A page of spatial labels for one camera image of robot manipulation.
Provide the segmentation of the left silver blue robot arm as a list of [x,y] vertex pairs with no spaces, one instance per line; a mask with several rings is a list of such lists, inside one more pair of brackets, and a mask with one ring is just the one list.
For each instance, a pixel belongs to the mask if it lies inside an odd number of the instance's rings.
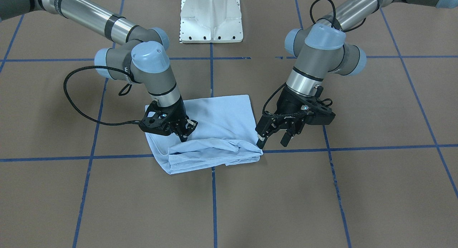
[[296,57],[274,113],[262,111],[255,128],[257,147],[263,149],[268,138],[285,130],[281,144],[286,147],[305,125],[329,125],[335,118],[331,99],[320,99],[322,83],[329,73],[342,76],[359,74],[367,57],[362,48],[345,42],[346,33],[360,27],[366,18],[380,8],[399,2],[436,8],[457,7],[457,0],[347,0],[306,29],[291,30],[284,42],[286,51]]

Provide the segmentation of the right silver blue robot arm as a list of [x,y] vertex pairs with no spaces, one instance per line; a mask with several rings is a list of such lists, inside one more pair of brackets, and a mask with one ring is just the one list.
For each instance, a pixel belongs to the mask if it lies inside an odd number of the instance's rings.
[[191,120],[170,65],[167,49],[170,40],[160,28],[146,29],[90,0],[1,0],[1,20],[43,10],[74,21],[118,45],[101,49],[94,65],[69,73],[64,80],[64,93],[69,97],[67,83],[82,70],[95,69],[108,79],[126,81],[119,92],[125,95],[134,84],[142,84],[152,98],[141,120],[126,121],[145,133],[169,136],[175,134],[185,142],[196,129]]

